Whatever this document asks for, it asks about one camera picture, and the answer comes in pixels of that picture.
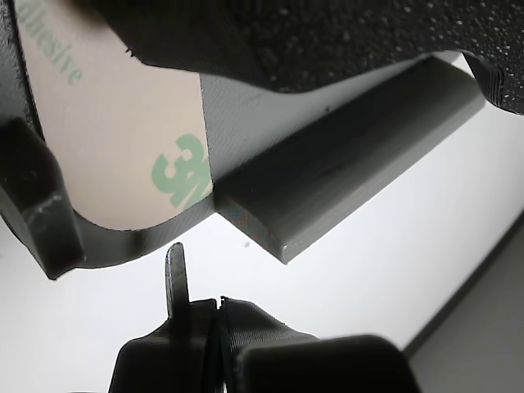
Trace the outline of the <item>dark textured gripper body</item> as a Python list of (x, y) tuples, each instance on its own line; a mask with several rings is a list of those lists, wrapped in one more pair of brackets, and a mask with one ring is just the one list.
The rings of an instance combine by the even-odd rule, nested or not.
[(459, 52), (489, 103), (523, 112), (520, 1), (248, 1), (245, 34), (280, 93)]

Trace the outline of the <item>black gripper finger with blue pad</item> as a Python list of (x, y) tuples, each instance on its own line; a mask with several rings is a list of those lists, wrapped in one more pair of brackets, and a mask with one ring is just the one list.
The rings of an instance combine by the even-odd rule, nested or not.
[(141, 63), (260, 83), (262, 69), (226, 1), (70, 1)]

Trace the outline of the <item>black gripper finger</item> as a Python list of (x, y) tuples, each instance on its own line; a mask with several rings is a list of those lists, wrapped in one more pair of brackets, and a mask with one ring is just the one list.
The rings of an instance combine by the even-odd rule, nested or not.
[(224, 297), (219, 308), (229, 392), (418, 392), (404, 354), (374, 335), (319, 339), (259, 306)]

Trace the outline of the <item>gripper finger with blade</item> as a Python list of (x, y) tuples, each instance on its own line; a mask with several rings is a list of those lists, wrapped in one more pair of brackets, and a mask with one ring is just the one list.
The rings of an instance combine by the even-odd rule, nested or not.
[(218, 309), (214, 299), (191, 302), (183, 244), (165, 258), (168, 318), (121, 349), (110, 392), (216, 392)]

